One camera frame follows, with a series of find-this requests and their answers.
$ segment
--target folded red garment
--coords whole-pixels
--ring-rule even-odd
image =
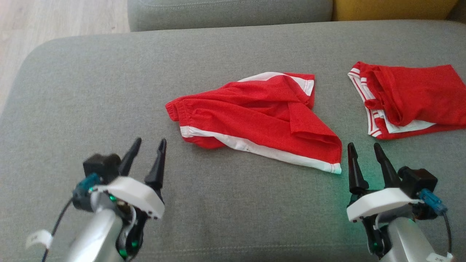
[[[466,86],[451,65],[405,68],[358,62],[348,76],[364,101],[371,136],[396,139],[466,128]]]
[[[311,110],[314,75],[266,72],[166,105],[183,139],[341,173],[342,143]]]

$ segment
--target gray backrest cushion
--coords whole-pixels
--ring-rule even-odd
[[[330,21],[332,0],[128,0],[134,31]]]
[[[328,22],[72,37],[38,47],[22,65],[0,120],[0,254],[37,261],[27,234],[51,230],[95,152],[143,144],[131,176],[142,180],[168,141],[166,203],[147,223],[139,262],[371,261],[363,226],[346,217],[341,175],[182,140],[164,109],[179,96],[264,71],[316,75],[316,115],[354,142],[371,188],[382,188],[367,116],[347,73],[359,60],[386,65],[451,63],[466,80],[466,25],[447,21]],[[465,259],[466,131],[379,141],[396,168],[426,168],[449,208],[454,252]],[[65,214],[48,261],[61,261],[90,214]],[[446,251],[442,219],[419,223]]]

